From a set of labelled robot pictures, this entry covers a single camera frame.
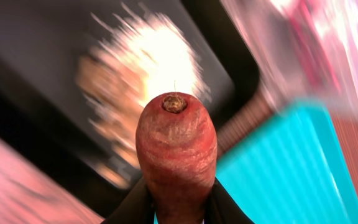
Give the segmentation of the orange carrot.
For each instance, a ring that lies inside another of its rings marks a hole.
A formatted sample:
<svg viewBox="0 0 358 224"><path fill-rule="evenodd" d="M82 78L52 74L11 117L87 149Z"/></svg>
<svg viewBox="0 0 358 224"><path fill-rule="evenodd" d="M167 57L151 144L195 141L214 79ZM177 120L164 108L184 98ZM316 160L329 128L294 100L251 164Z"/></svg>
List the orange carrot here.
<svg viewBox="0 0 358 224"><path fill-rule="evenodd" d="M141 113L135 146L158 222L202 223L217 160L216 131L202 102L180 92L155 97Z"/></svg>

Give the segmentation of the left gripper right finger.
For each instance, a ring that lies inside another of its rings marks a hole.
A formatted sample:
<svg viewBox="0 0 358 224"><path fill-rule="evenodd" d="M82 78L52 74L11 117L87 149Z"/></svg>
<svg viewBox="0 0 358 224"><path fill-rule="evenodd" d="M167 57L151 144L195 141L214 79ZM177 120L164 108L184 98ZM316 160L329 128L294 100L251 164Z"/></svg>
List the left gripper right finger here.
<svg viewBox="0 0 358 224"><path fill-rule="evenodd" d="M204 224L254 224L217 178L206 201Z"/></svg>

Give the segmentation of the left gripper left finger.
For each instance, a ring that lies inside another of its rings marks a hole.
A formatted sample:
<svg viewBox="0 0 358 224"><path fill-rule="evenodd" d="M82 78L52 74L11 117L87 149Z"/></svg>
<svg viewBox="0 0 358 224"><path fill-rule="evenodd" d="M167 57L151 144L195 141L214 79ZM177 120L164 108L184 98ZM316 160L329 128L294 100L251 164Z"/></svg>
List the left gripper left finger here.
<svg viewBox="0 0 358 224"><path fill-rule="evenodd" d="M154 224L153 198L143 177L101 224Z"/></svg>

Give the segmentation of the red snack wrapper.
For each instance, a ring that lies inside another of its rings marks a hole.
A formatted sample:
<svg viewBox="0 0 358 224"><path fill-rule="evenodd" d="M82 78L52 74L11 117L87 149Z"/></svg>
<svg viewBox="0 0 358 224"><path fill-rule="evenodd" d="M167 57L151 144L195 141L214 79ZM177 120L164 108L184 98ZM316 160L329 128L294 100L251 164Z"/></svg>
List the red snack wrapper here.
<svg viewBox="0 0 358 224"><path fill-rule="evenodd" d="M323 49L312 18L317 1L299 0L289 21L296 42L296 56L312 88L342 92L338 77Z"/></svg>

